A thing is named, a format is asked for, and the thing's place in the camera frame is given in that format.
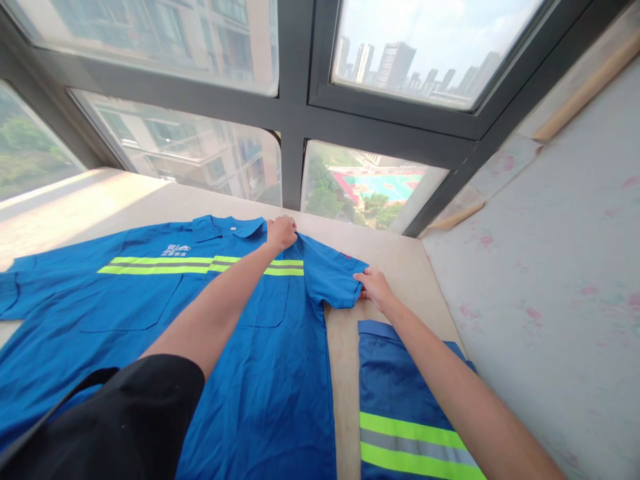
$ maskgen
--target reflective stripe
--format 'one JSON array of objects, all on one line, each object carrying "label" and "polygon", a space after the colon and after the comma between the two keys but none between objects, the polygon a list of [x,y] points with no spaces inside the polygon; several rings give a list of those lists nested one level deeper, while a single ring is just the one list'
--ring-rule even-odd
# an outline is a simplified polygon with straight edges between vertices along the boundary
[{"label": "reflective stripe", "polygon": [[206,268],[208,265],[205,263],[192,263],[182,261],[180,263],[116,263],[111,262],[109,267],[134,267],[134,268],[154,268],[154,267],[166,267],[166,268],[176,268],[176,267],[200,267]]},{"label": "reflective stripe", "polygon": [[178,267],[158,266],[158,265],[138,265],[136,267],[117,267],[107,265],[98,270],[98,273],[111,273],[113,275],[166,275],[169,273],[203,273],[209,271],[208,265],[201,267],[189,267],[186,265]]},{"label": "reflective stripe", "polygon": [[486,480],[478,467],[453,463],[360,442],[362,461],[378,467],[446,480]]},{"label": "reflective stripe", "polygon": [[[203,273],[209,271],[224,272],[240,260],[240,257],[224,257],[216,255],[206,257],[116,257],[98,270],[98,273],[114,275],[160,275],[168,273]],[[302,276],[304,275],[302,260],[274,260],[265,270],[265,275]]]},{"label": "reflective stripe", "polygon": [[304,262],[302,260],[274,260],[271,262],[272,266],[276,266],[276,265],[290,265],[292,267],[300,267],[302,268],[302,266],[304,265]]},{"label": "reflective stripe", "polygon": [[210,257],[116,257],[111,260],[109,263],[130,263],[130,264],[140,264],[140,263],[204,263],[206,265],[210,264],[213,259]]},{"label": "reflective stripe", "polygon": [[213,260],[224,263],[236,263],[240,258],[241,257],[223,257],[222,255],[216,255]]},{"label": "reflective stripe", "polygon": [[392,437],[402,437],[409,440],[420,440],[443,447],[466,450],[458,434],[451,430],[428,427],[418,423],[394,420],[379,415],[360,412],[360,428],[384,433]]},{"label": "reflective stripe", "polygon": [[284,277],[286,275],[292,275],[294,277],[302,277],[304,276],[304,274],[305,274],[305,271],[302,269],[302,267],[296,268],[296,269],[270,267],[265,270],[265,275],[275,275],[276,277]]},{"label": "reflective stripe", "polygon": [[478,466],[468,451],[452,447],[443,447],[442,445],[436,445],[430,442],[392,437],[384,433],[365,429],[360,429],[360,440],[369,445],[386,450],[403,451],[412,455],[422,455],[438,460],[463,463],[464,465],[470,465],[472,467]]}]

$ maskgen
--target shirt sleeve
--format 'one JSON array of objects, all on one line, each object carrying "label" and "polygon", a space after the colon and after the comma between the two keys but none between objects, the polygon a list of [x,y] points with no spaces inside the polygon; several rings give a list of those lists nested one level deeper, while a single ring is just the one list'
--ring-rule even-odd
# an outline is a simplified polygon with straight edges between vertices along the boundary
[{"label": "shirt sleeve", "polygon": [[56,292],[84,280],[122,250],[128,231],[14,260],[0,273],[0,320],[24,319]]},{"label": "shirt sleeve", "polygon": [[353,278],[368,264],[298,233],[303,250],[305,281],[310,297],[334,308],[353,308],[362,283]]}]

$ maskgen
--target high-rise building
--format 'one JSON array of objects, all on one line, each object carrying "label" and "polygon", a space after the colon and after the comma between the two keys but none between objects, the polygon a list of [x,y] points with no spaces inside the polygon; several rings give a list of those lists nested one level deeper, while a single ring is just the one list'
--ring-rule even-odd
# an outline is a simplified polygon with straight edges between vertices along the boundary
[{"label": "high-rise building", "polygon": [[386,44],[378,67],[377,86],[390,90],[402,87],[414,56],[415,48],[404,42]]},{"label": "high-rise building", "polygon": [[[275,0],[218,0],[207,2],[210,8],[195,1],[148,0],[141,7],[135,1],[91,0],[74,8],[68,1],[46,1],[52,8],[38,8],[45,0],[28,4],[29,18],[36,25],[54,22],[69,44],[99,43],[108,51],[264,88],[278,76],[277,24],[269,20]],[[96,17],[96,11],[103,15]],[[122,105],[118,113],[100,115],[140,173],[248,199],[280,182],[279,148],[262,134],[187,114],[180,122],[162,120],[157,112]]]},{"label": "high-rise building", "polygon": [[333,59],[334,74],[338,77],[345,78],[345,69],[347,68],[347,57],[349,56],[349,47],[351,42],[349,37],[344,35],[338,38],[338,44],[335,49],[335,58]]},{"label": "high-rise building", "polygon": [[409,90],[418,90],[420,88],[420,74],[418,72],[413,72],[411,74],[411,79],[409,80]]},{"label": "high-rise building", "polygon": [[478,67],[469,67],[465,76],[462,78],[460,85],[458,85],[458,89],[456,90],[456,94],[462,95],[463,97],[467,96],[467,91],[469,87],[472,85],[473,79],[478,73]]},{"label": "high-rise building", "polygon": [[434,82],[437,76],[438,76],[438,70],[431,69],[431,71],[427,75],[427,79],[425,80],[425,82],[428,82],[428,83]]},{"label": "high-rise building", "polygon": [[484,90],[491,81],[495,72],[500,68],[501,63],[502,56],[500,56],[498,52],[489,52],[487,54],[467,89],[467,96],[469,98],[476,99],[482,94],[482,90]]},{"label": "high-rise building", "polygon": [[420,89],[420,93],[424,97],[430,96],[431,92],[437,91],[440,87],[440,82],[436,81],[426,81],[422,84],[422,88]]},{"label": "high-rise building", "polygon": [[375,85],[378,72],[369,72],[365,78],[366,85]]},{"label": "high-rise building", "polygon": [[442,79],[442,83],[440,84],[440,90],[446,91],[449,88],[449,84],[454,75],[455,69],[449,69],[448,72],[445,73],[445,78]]},{"label": "high-rise building", "polygon": [[345,67],[345,74],[343,76],[345,80],[353,80],[353,64],[348,63]]},{"label": "high-rise building", "polygon": [[353,66],[353,80],[357,83],[363,83],[366,81],[369,75],[369,69],[371,68],[371,60],[373,59],[374,47],[370,43],[363,43],[358,48],[358,56],[355,59]]}]

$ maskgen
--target wooden table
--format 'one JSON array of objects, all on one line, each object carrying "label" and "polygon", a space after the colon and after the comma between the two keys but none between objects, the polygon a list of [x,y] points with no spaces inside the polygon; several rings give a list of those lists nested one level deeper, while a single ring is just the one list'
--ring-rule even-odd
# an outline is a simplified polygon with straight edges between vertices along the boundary
[{"label": "wooden table", "polygon": [[[292,215],[300,232],[382,269],[398,297],[443,340],[461,345],[420,241],[307,213],[122,172],[91,170],[0,203],[0,269],[14,258],[155,223],[203,215]],[[360,476],[357,321],[386,321],[373,304],[326,308],[339,479]],[[20,322],[0,324],[0,345]]]}]

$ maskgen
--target sports court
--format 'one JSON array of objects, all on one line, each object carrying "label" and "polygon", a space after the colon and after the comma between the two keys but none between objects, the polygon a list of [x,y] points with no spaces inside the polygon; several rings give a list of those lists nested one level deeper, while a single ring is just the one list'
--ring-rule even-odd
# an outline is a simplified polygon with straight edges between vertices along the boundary
[{"label": "sports court", "polygon": [[383,193],[389,197],[389,202],[405,202],[413,193],[423,177],[422,173],[394,173],[392,175],[350,175],[333,173],[333,177],[343,188],[345,193],[360,205],[363,195],[374,192]]}]

